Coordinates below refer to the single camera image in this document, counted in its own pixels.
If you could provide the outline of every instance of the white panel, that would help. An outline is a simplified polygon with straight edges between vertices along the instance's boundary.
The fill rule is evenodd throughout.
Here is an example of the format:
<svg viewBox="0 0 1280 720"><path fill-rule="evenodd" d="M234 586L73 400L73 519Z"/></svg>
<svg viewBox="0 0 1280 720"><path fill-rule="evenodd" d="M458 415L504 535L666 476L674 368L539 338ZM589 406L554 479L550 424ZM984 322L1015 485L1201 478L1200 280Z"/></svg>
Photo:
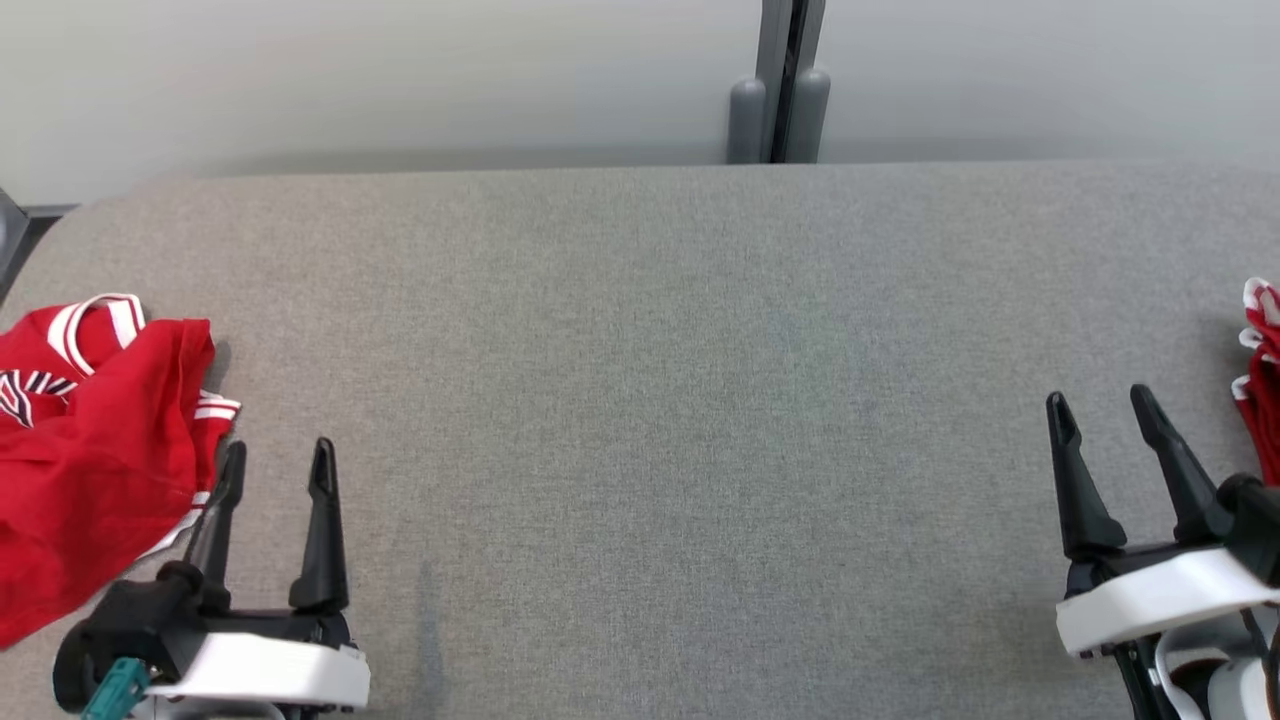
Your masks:
<svg viewBox="0 0 1280 720"><path fill-rule="evenodd" d="M0 187L721 163L741 0L0 0Z"/></svg>
<svg viewBox="0 0 1280 720"><path fill-rule="evenodd" d="M828 0L819 159L1280 160L1277 38L1271 0Z"/></svg>

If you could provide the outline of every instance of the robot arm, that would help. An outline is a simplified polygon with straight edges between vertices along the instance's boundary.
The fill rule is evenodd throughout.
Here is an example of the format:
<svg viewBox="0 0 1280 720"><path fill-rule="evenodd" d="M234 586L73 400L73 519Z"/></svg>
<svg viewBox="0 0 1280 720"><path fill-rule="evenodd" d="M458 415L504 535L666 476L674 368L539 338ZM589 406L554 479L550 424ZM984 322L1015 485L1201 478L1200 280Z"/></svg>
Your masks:
<svg viewBox="0 0 1280 720"><path fill-rule="evenodd" d="M369 665L351 641L347 562L333 443L316 442L311 524L289 609L232 610L225 588L232 514L246 450L232 443L180 561L152 582L119 580L63 639L54 696L82 717L302 720L369 701Z"/></svg>
<svg viewBox="0 0 1280 720"><path fill-rule="evenodd" d="M1280 720L1280 492L1248 475L1215 488L1146 386L1130 392L1178 516L1174 542L1128 547L1080 456L1066 398L1047 401L1068 652L1111 656L1137 720ZM1208 656L1174 666L1174 652Z"/></svg>

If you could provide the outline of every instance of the red garment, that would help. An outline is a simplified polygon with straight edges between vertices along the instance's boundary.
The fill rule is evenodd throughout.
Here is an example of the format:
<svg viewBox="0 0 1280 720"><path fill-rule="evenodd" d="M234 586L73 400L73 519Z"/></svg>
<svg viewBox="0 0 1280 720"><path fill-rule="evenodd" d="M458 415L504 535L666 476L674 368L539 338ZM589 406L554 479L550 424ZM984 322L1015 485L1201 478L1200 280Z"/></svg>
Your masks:
<svg viewBox="0 0 1280 720"><path fill-rule="evenodd" d="M212 359L209 320L146 323L132 295L0 334L0 648L195 521L239 410L200 388Z"/></svg>
<svg viewBox="0 0 1280 720"><path fill-rule="evenodd" d="M1244 315L1251 327L1240 332L1240 345L1253 350L1249 374L1231 383L1253 446L1258 451L1262 480L1280 486L1280 292L1261 278L1244 284Z"/></svg>

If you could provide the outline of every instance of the gray fabric surface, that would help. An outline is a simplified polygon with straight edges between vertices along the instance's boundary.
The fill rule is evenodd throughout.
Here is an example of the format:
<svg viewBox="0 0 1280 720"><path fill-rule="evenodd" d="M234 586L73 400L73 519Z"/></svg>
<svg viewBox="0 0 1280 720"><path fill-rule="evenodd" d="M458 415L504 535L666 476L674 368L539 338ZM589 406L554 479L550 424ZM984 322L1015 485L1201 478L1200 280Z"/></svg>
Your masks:
<svg viewBox="0 0 1280 720"><path fill-rule="evenodd" d="M279 605L337 443L372 717L1128 717L1064 656L1043 400L1134 541L1152 384L1215 477L1280 178L1192 165L183 182L76 211L0 311L212 319L229 585ZM138 569L154 571L156 562ZM0 653L56 717L64 620Z"/></svg>

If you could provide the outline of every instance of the teal clip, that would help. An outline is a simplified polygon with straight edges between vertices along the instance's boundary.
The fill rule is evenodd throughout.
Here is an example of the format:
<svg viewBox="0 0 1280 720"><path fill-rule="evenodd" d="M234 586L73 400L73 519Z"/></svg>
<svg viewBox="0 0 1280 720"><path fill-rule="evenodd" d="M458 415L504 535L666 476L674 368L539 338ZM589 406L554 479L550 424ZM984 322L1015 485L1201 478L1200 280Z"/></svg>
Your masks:
<svg viewBox="0 0 1280 720"><path fill-rule="evenodd" d="M88 701L81 720L124 720L142 702L151 676L136 657L120 657Z"/></svg>

